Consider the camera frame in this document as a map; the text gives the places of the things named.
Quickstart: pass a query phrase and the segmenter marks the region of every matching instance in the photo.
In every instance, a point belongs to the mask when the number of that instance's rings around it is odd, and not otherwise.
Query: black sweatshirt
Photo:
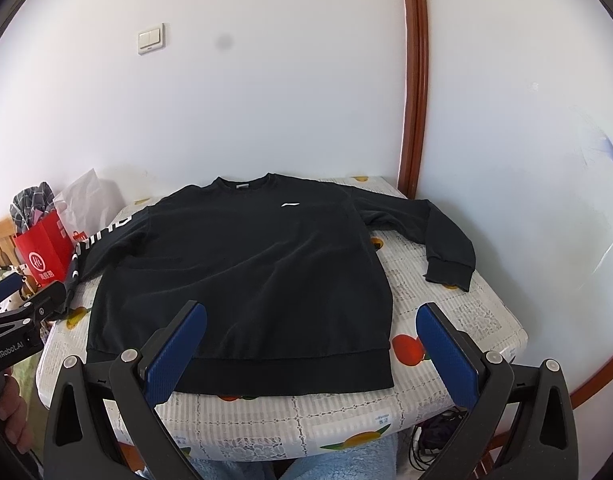
[[[391,288],[369,229],[425,244],[427,281],[469,290],[471,241],[431,202],[268,174],[184,187],[81,242],[66,305],[104,271],[87,345],[99,362],[202,303],[208,326],[180,392],[390,388]]]

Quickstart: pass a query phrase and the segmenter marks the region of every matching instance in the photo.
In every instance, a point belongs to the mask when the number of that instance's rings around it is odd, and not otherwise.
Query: white wall
[[[473,240],[520,362],[558,359],[573,389],[613,354],[613,21],[598,0],[429,0],[429,19],[419,195]]]
[[[91,167],[127,200],[219,174],[395,182],[404,100],[403,0],[27,0],[0,40],[0,216]]]
[[[593,478],[613,453],[613,380],[577,408],[580,478]]]

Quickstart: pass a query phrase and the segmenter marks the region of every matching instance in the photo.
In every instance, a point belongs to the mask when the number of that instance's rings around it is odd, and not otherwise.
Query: plastic bag
[[[58,193],[53,200],[58,216],[74,243],[86,240],[108,226],[122,208],[90,170]]]

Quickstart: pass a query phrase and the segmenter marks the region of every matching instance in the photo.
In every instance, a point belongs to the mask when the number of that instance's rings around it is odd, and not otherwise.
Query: sweatshirt cuff
[[[437,258],[429,258],[429,266],[424,277],[428,282],[459,286],[459,288],[468,292],[473,271],[472,267],[457,262],[445,262]]]
[[[69,312],[68,306],[69,304],[71,304],[71,300],[73,300],[74,296],[75,296],[75,289],[67,287],[66,297],[64,298],[64,303],[56,307],[56,309],[51,314],[46,316],[46,320],[47,321],[59,321],[61,319],[65,319],[66,315]]]

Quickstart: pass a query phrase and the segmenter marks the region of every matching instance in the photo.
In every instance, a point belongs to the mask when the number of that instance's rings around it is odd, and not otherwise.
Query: sweatshirt sleeve
[[[142,209],[77,244],[64,280],[66,300],[60,314],[64,314],[69,307],[80,282],[93,277],[142,243],[149,229],[148,210],[149,208]]]
[[[459,286],[469,291],[475,270],[471,240],[428,200],[408,200],[344,186],[353,205],[370,229],[394,229],[409,240],[424,244],[426,280]]]

